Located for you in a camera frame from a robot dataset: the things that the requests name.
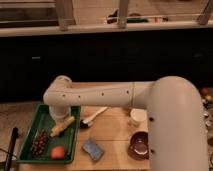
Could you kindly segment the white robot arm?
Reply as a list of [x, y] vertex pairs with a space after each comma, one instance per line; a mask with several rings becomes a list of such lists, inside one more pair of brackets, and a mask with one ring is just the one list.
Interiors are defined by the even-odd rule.
[[43, 101], [56, 115], [78, 105], [145, 109], [151, 171], [209, 171], [201, 96], [182, 77], [74, 88], [69, 77], [58, 76]]

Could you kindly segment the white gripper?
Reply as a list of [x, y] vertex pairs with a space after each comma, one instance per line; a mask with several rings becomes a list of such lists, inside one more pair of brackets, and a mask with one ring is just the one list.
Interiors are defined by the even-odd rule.
[[61, 122], [71, 114], [69, 107], [50, 106], [49, 113], [54, 121]]

